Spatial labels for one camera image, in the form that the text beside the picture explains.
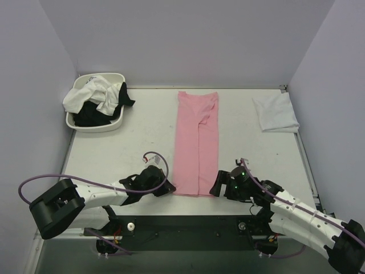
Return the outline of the pink t shirt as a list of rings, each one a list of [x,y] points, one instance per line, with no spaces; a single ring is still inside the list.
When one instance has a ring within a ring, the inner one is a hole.
[[[178,93],[172,182],[178,196],[209,196],[218,174],[218,105],[216,92]]]

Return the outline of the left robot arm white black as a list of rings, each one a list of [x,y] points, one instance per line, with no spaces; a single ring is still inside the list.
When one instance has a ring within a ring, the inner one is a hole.
[[[94,228],[105,235],[115,232],[117,221],[110,215],[96,216],[94,208],[126,206],[142,196],[155,197],[175,192],[163,170],[148,166],[105,187],[75,184],[62,179],[30,203],[29,209],[43,239],[52,239],[69,228]]]

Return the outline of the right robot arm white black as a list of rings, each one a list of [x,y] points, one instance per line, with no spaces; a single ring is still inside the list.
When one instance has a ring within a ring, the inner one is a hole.
[[[310,207],[270,180],[258,180],[247,166],[219,171],[210,194],[260,207],[257,217],[273,233],[290,237],[325,257],[338,273],[361,273],[364,266],[364,228],[351,219],[336,219]]]

